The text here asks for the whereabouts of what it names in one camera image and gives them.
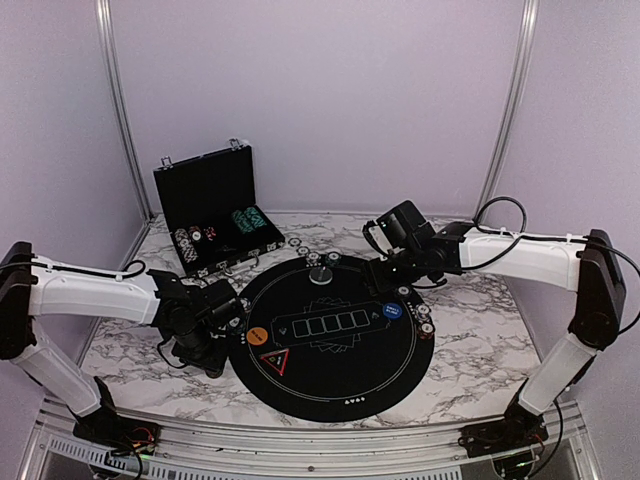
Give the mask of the blue small blind button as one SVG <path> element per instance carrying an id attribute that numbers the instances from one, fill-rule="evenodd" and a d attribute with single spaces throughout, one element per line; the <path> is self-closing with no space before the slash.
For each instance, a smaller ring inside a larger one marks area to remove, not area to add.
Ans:
<path id="1" fill-rule="evenodd" d="M 403 309 L 399 304 L 396 303 L 386 303 L 382 308 L 383 315 L 390 320 L 400 319 L 403 315 Z"/>

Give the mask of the orange big blind button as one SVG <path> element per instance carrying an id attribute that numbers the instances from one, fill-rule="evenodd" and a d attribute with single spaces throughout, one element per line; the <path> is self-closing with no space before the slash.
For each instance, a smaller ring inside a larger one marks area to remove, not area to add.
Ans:
<path id="1" fill-rule="evenodd" d="M 268 341 L 269 333 L 263 327 L 253 327 L 247 331 L 246 339 L 250 345 L 261 346 Z"/>

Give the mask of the red triangular all-in marker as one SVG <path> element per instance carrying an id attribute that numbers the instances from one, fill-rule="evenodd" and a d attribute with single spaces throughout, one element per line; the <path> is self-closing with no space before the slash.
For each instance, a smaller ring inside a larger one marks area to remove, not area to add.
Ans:
<path id="1" fill-rule="evenodd" d="M 290 354 L 290 349 L 285 348 L 278 351 L 272 351 L 260 356 L 260 360 L 273 368 L 279 376 L 283 376 L 286 370 Z"/>

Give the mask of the clear acrylic dealer button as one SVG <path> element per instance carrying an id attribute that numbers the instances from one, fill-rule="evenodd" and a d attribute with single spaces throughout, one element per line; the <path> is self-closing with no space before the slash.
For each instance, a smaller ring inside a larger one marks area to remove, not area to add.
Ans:
<path id="1" fill-rule="evenodd" d="M 313 267 L 309 272 L 309 280 L 315 285 L 327 285 L 333 279 L 333 273 L 326 266 Z"/>

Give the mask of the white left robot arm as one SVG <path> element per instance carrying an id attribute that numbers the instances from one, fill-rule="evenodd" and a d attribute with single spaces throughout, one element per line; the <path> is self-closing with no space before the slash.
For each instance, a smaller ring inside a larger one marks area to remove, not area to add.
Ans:
<path id="1" fill-rule="evenodd" d="M 18 241 L 1 260 L 1 357 L 63 400 L 102 443 L 116 445 L 127 430 L 108 388 L 83 373 L 36 318 L 110 317 L 152 326 L 175 339 L 188 364 L 214 373 L 224 362 L 211 334 L 233 317 L 235 300 L 225 280 L 186 285 L 172 272 L 146 267 L 117 272 L 68 265 Z"/>

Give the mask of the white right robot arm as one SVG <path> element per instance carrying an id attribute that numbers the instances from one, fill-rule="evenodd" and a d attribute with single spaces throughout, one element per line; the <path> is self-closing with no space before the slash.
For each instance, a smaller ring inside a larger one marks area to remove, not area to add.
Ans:
<path id="1" fill-rule="evenodd" d="M 541 358 L 515 398 L 518 409 L 496 425 L 495 438 L 506 448 L 533 433 L 531 415 L 542 414 L 622 330 L 626 285 L 619 263 L 625 256 L 603 230 L 544 235 L 469 222 L 411 230 L 379 220 L 367 223 L 363 235 L 379 255 L 365 267 L 376 293 L 419 279 L 438 283 L 446 275 L 504 278 Z"/>

